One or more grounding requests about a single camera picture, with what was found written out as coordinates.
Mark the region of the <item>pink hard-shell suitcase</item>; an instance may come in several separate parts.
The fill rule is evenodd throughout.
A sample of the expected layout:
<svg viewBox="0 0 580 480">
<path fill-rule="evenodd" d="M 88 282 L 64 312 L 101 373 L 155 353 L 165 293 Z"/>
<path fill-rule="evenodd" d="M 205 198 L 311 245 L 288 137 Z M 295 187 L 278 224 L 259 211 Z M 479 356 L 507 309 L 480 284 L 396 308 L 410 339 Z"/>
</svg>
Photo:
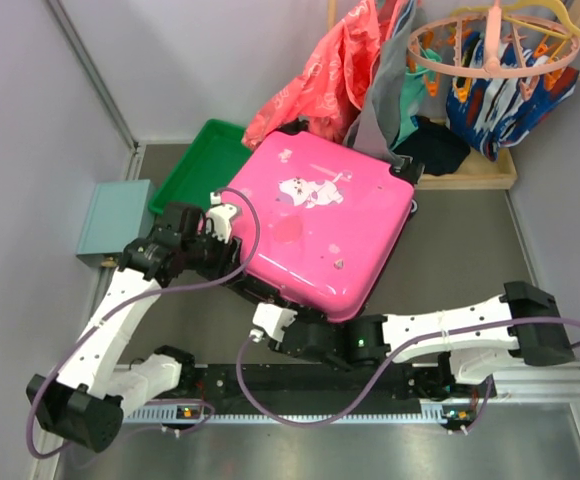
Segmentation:
<svg viewBox="0 0 580 480">
<path fill-rule="evenodd" d="M 332 322 L 366 303 L 410 215 L 414 176 L 308 132 L 271 133 L 225 202 L 249 263 L 235 288 L 311 307 Z"/>
</svg>

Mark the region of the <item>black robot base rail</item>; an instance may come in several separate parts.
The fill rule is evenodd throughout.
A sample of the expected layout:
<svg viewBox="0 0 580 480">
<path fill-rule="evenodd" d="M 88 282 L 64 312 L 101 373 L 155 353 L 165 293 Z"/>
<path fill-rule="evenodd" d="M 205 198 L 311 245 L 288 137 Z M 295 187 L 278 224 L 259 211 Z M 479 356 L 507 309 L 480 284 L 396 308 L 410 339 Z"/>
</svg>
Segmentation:
<svg viewBox="0 0 580 480">
<path fill-rule="evenodd" d="M 247 364 L 242 367 L 251 394 L 275 414 L 279 405 L 297 403 L 318 405 L 335 414 L 361 393 L 373 374 L 368 368 L 344 372 L 320 364 Z M 198 368 L 186 386 L 190 397 L 206 400 L 214 407 L 225 407 L 237 399 L 248 401 L 241 391 L 233 364 Z M 434 402 L 457 399 L 461 403 L 472 403 L 485 393 L 485 383 L 478 386 L 452 383 L 449 374 L 438 365 L 392 364 L 361 404 L 368 398 Z"/>
</svg>

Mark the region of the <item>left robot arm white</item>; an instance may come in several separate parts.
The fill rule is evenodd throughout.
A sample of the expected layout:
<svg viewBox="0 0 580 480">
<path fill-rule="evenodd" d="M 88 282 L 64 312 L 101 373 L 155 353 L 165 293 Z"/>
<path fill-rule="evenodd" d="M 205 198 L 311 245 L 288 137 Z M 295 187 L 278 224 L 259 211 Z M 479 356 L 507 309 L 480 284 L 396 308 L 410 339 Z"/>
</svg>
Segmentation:
<svg viewBox="0 0 580 480">
<path fill-rule="evenodd" d="M 247 264 L 239 259 L 233 234 L 240 213 L 239 206 L 221 199 L 209 210 L 171 204 L 147 237 L 124 248 L 108 290 L 77 343 L 47 376 L 34 376 L 26 387 L 30 411 L 25 440 L 34 458 L 58 453 L 36 448 L 36 427 L 65 445 L 100 453 L 115 440 L 125 418 L 160 394 L 170 391 L 182 397 L 194 390 L 197 374 L 179 353 L 154 353 L 121 375 L 114 373 L 115 367 L 151 306 L 176 292 L 171 283 L 183 271 L 213 276 L 189 285 L 191 291 L 227 283 L 244 271 Z"/>
</svg>

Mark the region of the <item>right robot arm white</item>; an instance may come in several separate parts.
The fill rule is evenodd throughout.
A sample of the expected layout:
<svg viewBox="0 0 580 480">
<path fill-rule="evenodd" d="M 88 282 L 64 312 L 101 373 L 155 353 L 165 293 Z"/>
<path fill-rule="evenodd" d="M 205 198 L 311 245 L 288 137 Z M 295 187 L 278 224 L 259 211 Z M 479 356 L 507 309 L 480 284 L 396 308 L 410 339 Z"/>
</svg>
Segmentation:
<svg viewBox="0 0 580 480">
<path fill-rule="evenodd" d="M 457 396 L 493 373 L 527 365 L 573 361 L 553 295 L 522 281 L 483 302 L 420 315 L 375 314 L 330 323 L 272 304 L 258 306 L 251 330 L 269 347 L 294 358 L 350 371 L 384 362 L 406 364 L 435 355 L 436 380 Z"/>
</svg>

